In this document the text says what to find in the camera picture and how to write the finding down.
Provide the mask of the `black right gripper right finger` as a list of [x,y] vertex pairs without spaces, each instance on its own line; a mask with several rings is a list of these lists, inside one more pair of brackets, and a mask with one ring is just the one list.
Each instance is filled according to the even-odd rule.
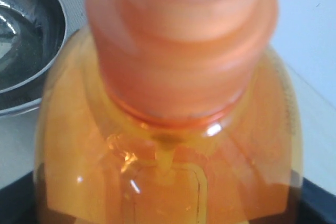
[[304,178],[299,207],[299,223],[335,224],[335,214],[335,195]]

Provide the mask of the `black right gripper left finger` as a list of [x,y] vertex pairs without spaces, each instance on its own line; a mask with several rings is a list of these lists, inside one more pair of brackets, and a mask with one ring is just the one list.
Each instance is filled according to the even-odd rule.
[[1,189],[1,223],[38,223],[33,173],[30,172]]

